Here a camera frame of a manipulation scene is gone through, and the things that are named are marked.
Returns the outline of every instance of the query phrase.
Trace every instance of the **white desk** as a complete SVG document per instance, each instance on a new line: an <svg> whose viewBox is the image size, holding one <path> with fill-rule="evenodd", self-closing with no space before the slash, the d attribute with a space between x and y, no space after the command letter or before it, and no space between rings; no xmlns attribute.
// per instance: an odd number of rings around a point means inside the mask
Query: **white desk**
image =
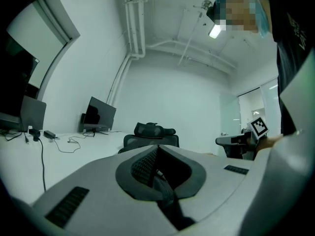
<svg viewBox="0 0 315 236"><path fill-rule="evenodd" d="M41 136L44 146L46 189L70 175L83 165L117 154L123 147L126 133L95 134L85 139L74 138L81 148L74 153L61 153L53 140ZM10 195L31 204L44 193L42 180L41 144L26 134L7 142L0 137L0 177ZM62 151L74 151L77 144L68 143L68 137L84 137L82 134L59 134L56 140Z"/></svg>

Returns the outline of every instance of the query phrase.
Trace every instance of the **ceiling light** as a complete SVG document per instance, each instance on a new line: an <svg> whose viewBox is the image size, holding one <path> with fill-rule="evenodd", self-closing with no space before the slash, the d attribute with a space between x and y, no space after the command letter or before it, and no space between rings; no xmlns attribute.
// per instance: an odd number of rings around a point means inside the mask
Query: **ceiling light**
<svg viewBox="0 0 315 236"><path fill-rule="evenodd" d="M277 88L277 87L278 87L278 85L275 85L275 86L269 88L269 90L274 89L274 88Z"/></svg>
<svg viewBox="0 0 315 236"><path fill-rule="evenodd" d="M212 38L217 38L220 32L221 32L220 26L214 24L211 31L209 32L209 36Z"/></svg>

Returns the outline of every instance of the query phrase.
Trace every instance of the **person's arm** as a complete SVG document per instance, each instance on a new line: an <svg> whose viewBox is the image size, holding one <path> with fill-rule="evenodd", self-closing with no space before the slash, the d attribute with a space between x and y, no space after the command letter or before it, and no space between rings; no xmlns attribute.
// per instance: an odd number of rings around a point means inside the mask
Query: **person's arm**
<svg viewBox="0 0 315 236"><path fill-rule="evenodd" d="M259 140L259 143L256 148L256 152L259 152L260 150L264 148L272 148L274 144L279 141L283 137L283 134L273 137L266 137L261 140Z"/></svg>

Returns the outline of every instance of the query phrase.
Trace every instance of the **monitor screen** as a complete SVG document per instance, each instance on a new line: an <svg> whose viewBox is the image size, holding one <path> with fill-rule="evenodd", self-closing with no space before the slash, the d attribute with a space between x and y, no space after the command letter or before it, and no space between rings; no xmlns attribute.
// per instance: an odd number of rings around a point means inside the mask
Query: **monitor screen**
<svg viewBox="0 0 315 236"><path fill-rule="evenodd" d="M3 90L0 112L20 116L25 90L38 60L20 46L7 32L0 84Z"/></svg>
<svg viewBox="0 0 315 236"><path fill-rule="evenodd" d="M116 108L91 97L88 109L84 118L86 128L112 129Z"/></svg>

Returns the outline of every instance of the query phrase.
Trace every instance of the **person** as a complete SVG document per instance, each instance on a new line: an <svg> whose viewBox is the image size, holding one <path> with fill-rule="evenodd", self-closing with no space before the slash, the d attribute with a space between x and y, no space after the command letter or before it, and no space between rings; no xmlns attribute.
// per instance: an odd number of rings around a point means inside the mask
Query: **person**
<svg viewBox="0 0 315 236"><path fill-rule="evenodd" d="M207 16L224 30L249 30L277 43L278 95L299 71L311 48L311 0L216 0ZM295 132L293 121L279 97L281 135L262 139L256 151L271 148L283 135Z"/></svg>

